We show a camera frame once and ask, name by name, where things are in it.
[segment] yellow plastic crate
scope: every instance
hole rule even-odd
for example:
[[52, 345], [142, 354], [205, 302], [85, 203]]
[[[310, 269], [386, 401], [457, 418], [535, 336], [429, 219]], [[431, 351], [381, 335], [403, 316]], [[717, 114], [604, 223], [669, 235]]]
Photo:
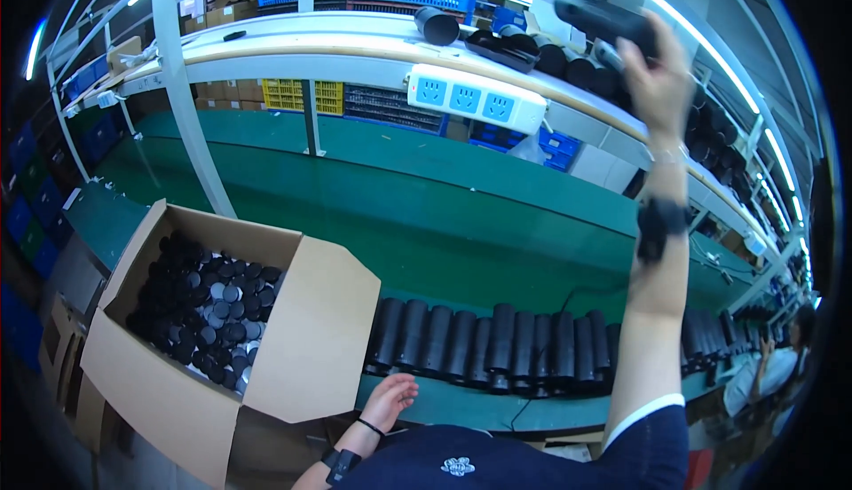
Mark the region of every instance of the yellow plastic crate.
[[[342, 116], [343, 83], [317, 81], [314, 87], [317, 112]], [[298, 79], [264, 79], [263, 101], [266, 103], [267, 109], [304, 111], [302, 81]]]

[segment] bracelet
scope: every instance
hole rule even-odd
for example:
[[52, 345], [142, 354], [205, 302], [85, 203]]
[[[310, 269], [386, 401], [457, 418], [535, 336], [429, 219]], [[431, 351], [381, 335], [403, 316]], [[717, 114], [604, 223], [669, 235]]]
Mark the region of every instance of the bracelet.
[[365, 422], [364, 420], [362, 420], [362, 419], [360, 419], [360, 418], [358, 418], [356, 421], [357, 421], [357, 422], [364, 423], [367, 427], [369, 427], [370, 429], [372, 429], [372, 430], [376, 431], [376, 432], [378, 433], [378, 435], [379, 435], [379, 436], [381, 436], [382, 438], [384, 438], [384, 433], [383, 433], [383, 432], [381, 432], [381, 431], [379, 431], [378, 427], [376, 427], [376, 426], [375, 426], [375, 425], [373, 425], [372, 423], [370, 423], [370, 422]]

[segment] white power strip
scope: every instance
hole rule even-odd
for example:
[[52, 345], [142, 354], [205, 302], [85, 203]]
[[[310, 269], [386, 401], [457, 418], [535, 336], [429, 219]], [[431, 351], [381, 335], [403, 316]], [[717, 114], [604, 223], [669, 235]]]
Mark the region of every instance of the white power strip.
[[541, 95], [476, 74], [415, 65], [408, 74], [408, 105], [537, 134], [547, 111]]

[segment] white sleeve trim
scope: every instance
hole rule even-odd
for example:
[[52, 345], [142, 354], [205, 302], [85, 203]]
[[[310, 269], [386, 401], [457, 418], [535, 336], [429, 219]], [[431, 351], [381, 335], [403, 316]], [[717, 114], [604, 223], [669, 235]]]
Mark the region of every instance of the white sleeve trim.
[[644, 407], [636, 409], [630, 416], [621, 420], [621, 423], [615, 426], [615, 429], [612, 430], [612, 433], [610, 433], [607, 438], [607, 443], [603, 445], [603, 451], [607, 451], [609, 445], [612, 444], [612, 442], [614, 442], [621, 433], [627, 431], [631, 425], [661, 408], [670, 407], [672, 405], [685, 407], [686, 399], [683, 399], [682, 394], [667, 394], [647, 403]]

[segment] shirt logo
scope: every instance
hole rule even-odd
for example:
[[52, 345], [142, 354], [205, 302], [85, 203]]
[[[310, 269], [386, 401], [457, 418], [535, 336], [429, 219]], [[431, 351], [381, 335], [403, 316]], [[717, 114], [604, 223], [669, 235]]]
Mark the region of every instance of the shirt logo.
[[441, 467], [441, 469], [442, 471], [448, 471], [450, 474], [453, 474], [456, 477], [462, 477], [464, 476], [464, 474], [476, 471], [476, 466], [470, 463], [469, 458], [459, 457], [448, 458], [444, 461], [444, 465]]

